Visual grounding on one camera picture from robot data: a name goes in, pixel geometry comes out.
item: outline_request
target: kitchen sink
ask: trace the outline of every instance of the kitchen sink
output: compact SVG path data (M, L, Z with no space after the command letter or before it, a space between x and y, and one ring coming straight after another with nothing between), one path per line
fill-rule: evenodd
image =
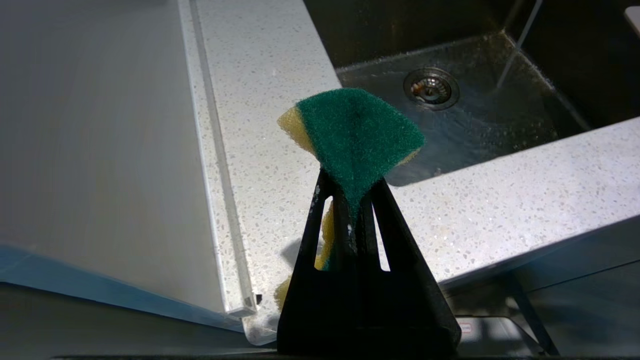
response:
M414 121L427 142L404 186L640 115L637 1L306 0L344 87ZM500 75L515 54L504 82Z

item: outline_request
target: sink drain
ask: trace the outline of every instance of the sink drain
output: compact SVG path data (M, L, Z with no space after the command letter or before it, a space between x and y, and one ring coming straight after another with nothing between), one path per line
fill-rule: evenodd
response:
M404 93L431 110L446 109L460 97L456 80L448 72L434 67L411 71L404 79Z

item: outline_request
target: speckled countertop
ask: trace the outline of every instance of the speckled countertop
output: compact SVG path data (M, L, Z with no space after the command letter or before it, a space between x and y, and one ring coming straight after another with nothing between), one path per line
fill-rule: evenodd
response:
M180 10L225 306L266 343L319 169L276 119L340 83L302 0L190 5ZM640 118L392 192L434 276L449 279L640 214Z

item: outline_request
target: sponge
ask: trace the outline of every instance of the sponge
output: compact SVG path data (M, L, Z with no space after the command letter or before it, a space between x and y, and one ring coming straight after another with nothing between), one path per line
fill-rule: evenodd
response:
M342 88L300 101L278 125L313 154L342 188L355 224L360 201L389 170L424 144L418 128L393 106L361 89ZM322 220L324 246L315 267L328 270L333 249L333 202ZM282 309L291 278L275 293Z

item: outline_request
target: water in sink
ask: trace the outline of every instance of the water in sink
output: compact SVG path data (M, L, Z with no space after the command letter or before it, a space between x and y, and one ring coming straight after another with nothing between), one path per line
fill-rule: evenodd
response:
M575 124L588 130L522 53L496 88L513 46L499 32L337 69L342 86L363 88L389 102L414 121L427 140L413 160L387 175L389 184L404 186L574 135L566 129L575 129ZM432 110L405 94L407 75L426 67L452 76L460 94L452 106ZM568 122L574 126L567 127Z

